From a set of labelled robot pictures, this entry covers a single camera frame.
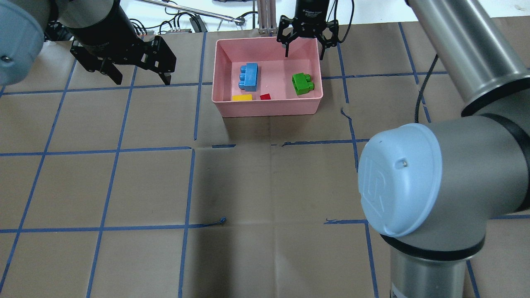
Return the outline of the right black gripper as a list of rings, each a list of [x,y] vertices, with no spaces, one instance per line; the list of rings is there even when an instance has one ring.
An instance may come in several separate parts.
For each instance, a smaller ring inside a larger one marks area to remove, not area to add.
[[[296,38],[317,39],[321,45],[320,60],[328,48],[336,47],[339,40],[339,23],[326,21],[329,0],[297,0],[294,17],[280,16],[277,25],[277,41],[289,56],[289,45]]]

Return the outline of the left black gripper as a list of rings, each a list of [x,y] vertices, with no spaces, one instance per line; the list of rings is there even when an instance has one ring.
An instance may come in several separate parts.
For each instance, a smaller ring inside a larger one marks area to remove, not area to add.
[[[58,20],[74,37],[70,53],[86,71],[99,72],[121,85],[123,74],[114,62],[130,64],[157,73],[166,86],[171,84],[176,55],[161,36],[140,40],[119,4],[59,4]]]

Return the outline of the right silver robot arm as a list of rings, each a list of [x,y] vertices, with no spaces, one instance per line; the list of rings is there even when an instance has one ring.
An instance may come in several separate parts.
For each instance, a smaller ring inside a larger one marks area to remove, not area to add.
[[[529,70],[477,0],[406,3],[465,107],[374,135],[360,203],[391,247],[390,298],[461,298],[488,220],[529,209]]]

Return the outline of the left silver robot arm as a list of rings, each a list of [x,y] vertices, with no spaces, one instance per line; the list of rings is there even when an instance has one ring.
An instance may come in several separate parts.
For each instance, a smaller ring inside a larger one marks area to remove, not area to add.
[[[177,58],[161,36],[142,40],[118,0],[2,0],[0,81],[23,81],[45,42],[49,23],[58,21],[74,38],[70,53],[88,72],[122,83],[118,65],[134,65],[171,83]]]

